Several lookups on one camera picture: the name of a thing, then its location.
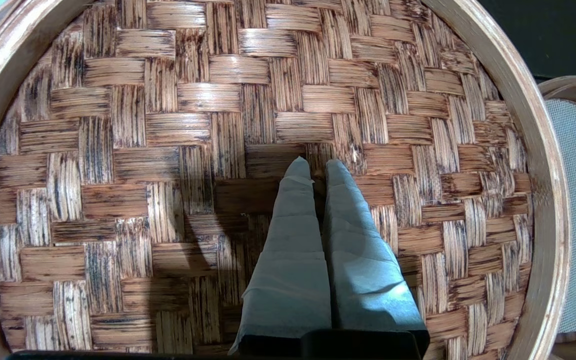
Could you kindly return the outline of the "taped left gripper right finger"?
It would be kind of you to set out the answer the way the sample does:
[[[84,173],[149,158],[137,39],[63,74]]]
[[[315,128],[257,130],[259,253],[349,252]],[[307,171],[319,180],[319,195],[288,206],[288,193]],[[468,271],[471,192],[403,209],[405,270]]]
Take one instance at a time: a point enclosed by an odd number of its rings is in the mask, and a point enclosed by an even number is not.
[[[397,257],[342,161],[326,164],[323,242],[335,337],[344,349],[425,351],[430,333]]]

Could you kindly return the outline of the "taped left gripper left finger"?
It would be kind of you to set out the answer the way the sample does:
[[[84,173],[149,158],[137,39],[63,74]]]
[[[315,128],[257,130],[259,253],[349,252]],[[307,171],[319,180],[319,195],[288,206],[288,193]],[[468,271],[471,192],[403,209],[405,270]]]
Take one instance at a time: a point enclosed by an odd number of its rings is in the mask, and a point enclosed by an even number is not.
[[[330,281],[314,203],[309,163],[297,157],[279,182],[263,249],[242,295],[230,348],[242,353],[256,338],[300,341],[331,330]]]

